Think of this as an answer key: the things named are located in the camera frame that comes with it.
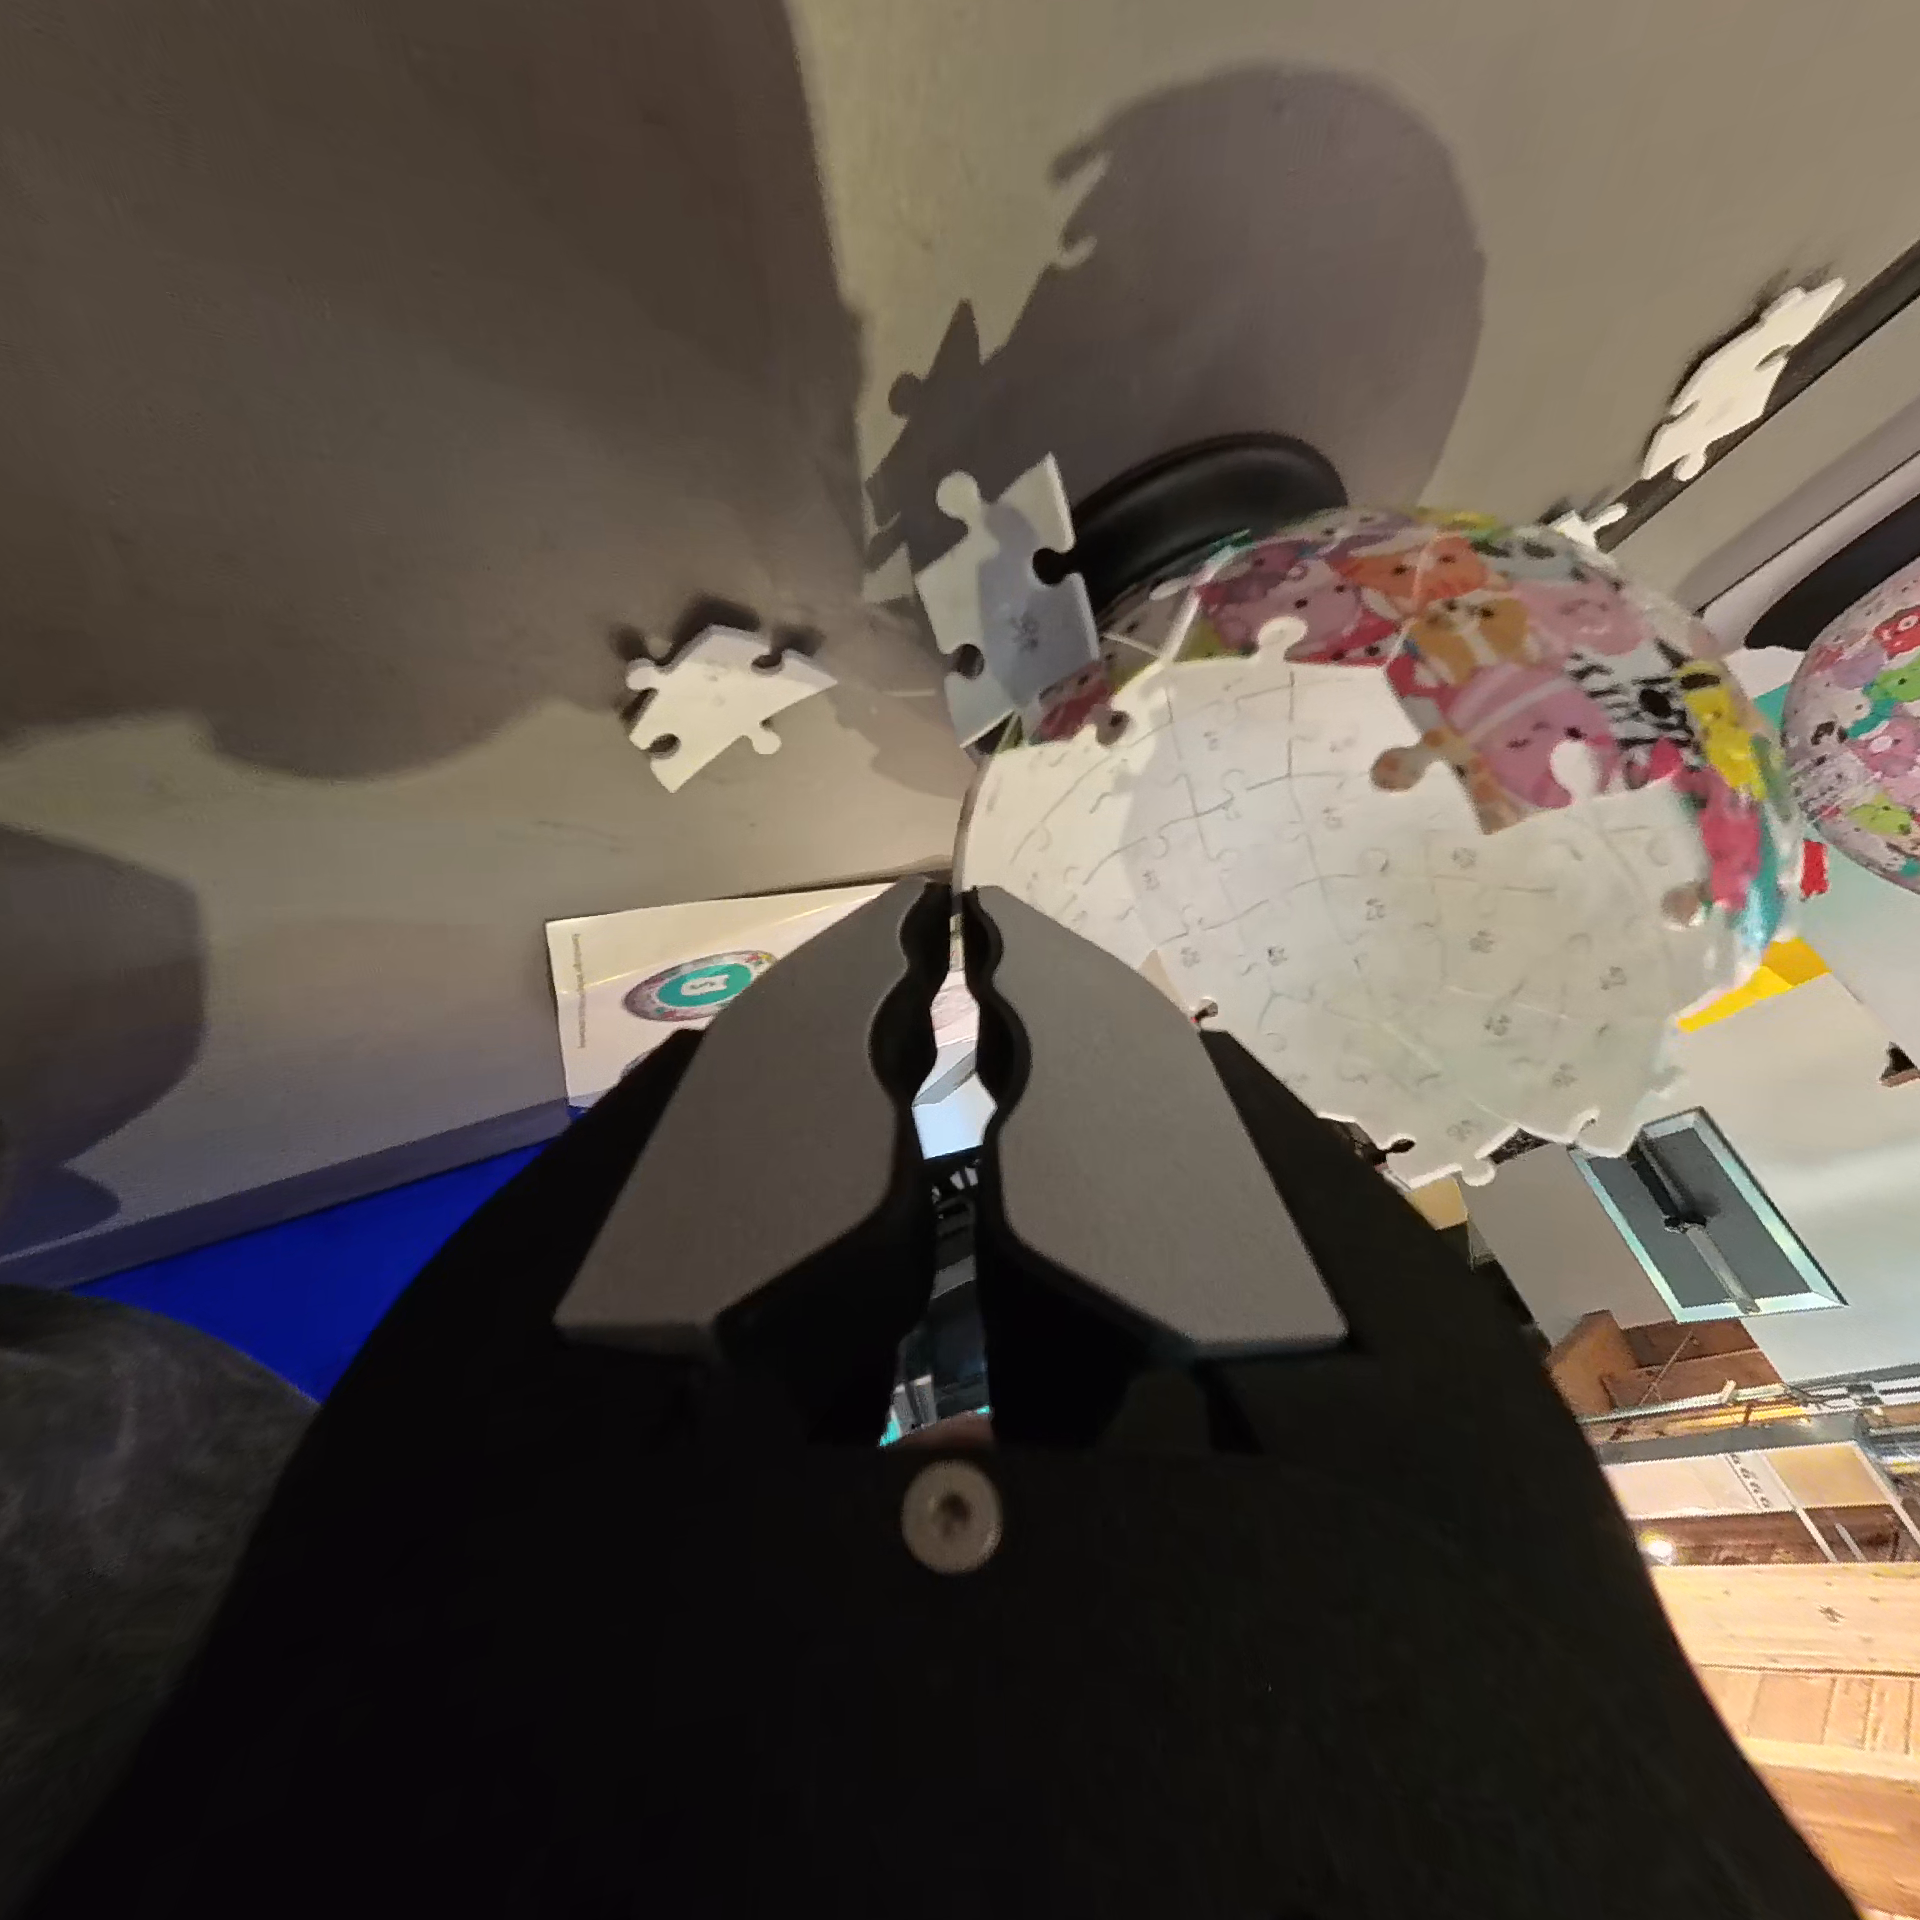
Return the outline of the printed instruction sheet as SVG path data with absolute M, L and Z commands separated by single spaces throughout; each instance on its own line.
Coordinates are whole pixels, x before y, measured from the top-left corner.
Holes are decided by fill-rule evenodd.
M 864 882 L 550 921 L 568 1109 L 585 1113 L 661 1045 L 705 1031 L 774 964 L 886 890 Z

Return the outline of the grey ceiling light panel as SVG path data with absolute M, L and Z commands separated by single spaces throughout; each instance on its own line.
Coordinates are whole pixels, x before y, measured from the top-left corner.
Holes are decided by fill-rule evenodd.
M 1674 1322 L 1846 1307 L 1827 1267 L 1707 1111 L 1650 1119 L 1615 1156 L 1586 1146 L 1569 1154 Z

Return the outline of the blue storage bin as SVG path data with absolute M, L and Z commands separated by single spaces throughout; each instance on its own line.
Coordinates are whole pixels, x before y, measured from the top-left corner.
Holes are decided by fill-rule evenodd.
M 325 1401 L 415 1276 L 538 1146 L 74 1286 L 207 1333 Z

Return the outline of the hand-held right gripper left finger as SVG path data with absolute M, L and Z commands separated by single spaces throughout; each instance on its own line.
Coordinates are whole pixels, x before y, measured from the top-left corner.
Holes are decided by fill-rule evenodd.
M 878 1444 L 934 1281 L 915 1095 L 951 915 L 946 882 L 898 881 L 719 1015 L 560 1298 L 568 1342 Z

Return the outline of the person's dark clothing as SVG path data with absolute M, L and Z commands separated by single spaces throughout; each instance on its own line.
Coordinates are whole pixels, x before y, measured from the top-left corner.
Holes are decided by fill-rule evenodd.
M 123 1302 L 2 1286 L 2 1913 L 202 1644 L 318 1403 Z

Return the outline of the colourful 3D puzzle ball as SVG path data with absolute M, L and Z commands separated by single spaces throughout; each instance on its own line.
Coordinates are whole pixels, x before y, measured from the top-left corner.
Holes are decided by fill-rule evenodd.
M 1403 1186 L 1525 1137 L 1629 1153 L 1803 895 L 1779 740 L 1701 620 L 1546 524 L 1359 508 L 1139 615 L 985 758 L 966 882 L 1407 1146 Z

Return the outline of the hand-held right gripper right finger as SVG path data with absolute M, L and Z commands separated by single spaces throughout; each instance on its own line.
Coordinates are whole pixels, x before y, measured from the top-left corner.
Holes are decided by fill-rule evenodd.
M 993 1095 L 977 1294 L 1003 1449 L 1257 1453 L 1246 1390 L 1350 1345 L 1186 1007 L 1035 906 L 962 895 Z

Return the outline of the colourful puzzle box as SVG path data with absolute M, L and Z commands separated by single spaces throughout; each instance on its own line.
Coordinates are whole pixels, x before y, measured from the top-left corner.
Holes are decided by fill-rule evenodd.
M 1795 837 L 1776 945 L 1799 941 L 1875 1017 L 1915 1078 L 1915 537 L 1789 577 L 1754 566 L 1685 609 L 1775 743 Z

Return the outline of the black ball stand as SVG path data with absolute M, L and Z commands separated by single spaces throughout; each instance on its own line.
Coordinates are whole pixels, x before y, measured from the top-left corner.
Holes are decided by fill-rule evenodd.
M 1304 438 L 1248 429 L 1154 454 L 1072 502 L 1066 553 L 1096 618 L 1183 578 L 1234 537 L 1269 537 L 1347 508 L 1331 457 Z

